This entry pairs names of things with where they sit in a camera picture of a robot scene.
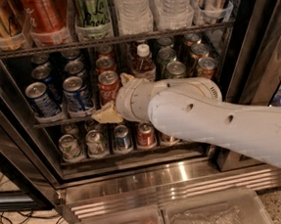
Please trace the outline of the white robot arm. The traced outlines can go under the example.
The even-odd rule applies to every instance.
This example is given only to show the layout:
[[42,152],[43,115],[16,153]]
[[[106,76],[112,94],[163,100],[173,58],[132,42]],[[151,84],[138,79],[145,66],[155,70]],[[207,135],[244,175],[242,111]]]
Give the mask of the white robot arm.
[[94,112],[94,120],[148,121],[174,138],[214,144],[281,168],[280,107],[227,104],[208,78],[120,79],[117,99]]

